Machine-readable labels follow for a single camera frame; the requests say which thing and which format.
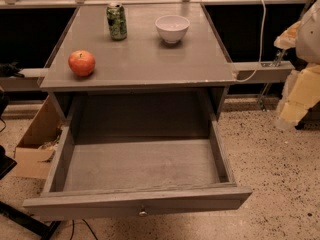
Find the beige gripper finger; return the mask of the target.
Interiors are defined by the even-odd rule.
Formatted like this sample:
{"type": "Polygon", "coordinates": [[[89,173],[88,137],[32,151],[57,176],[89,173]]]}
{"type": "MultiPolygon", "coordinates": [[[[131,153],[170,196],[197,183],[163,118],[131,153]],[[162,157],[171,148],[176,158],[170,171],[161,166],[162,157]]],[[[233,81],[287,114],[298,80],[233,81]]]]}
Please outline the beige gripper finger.
{"type": "Polygon", "coordinates": [[[295,22],[290,27],[288,27],[280,36],[278,36],[274,41],[274,46],[288,50],[296,46],[297,30],[300,26],[300,21],[295,22]]]}
{"type": "Polygon", "coordinates": [[[275,126],[280,130],[297,126],[319,101],[320,65],[309,64],[302,71],[293,70],[287,77],[276,109],[275,126]]]}

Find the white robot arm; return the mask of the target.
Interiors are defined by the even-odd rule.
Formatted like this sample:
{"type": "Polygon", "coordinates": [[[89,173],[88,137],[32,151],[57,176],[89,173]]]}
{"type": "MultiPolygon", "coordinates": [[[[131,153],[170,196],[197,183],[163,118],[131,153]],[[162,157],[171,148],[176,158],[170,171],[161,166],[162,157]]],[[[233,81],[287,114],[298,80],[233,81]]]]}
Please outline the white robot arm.
{"type": "Polygon", "coordinates": [[[277,107],[278,129],[294,128],[320,102],[320,0],[274,41],[274,46],[294,48],[296,56],[307,63],[300,72],[293,70],[277,107]]]}

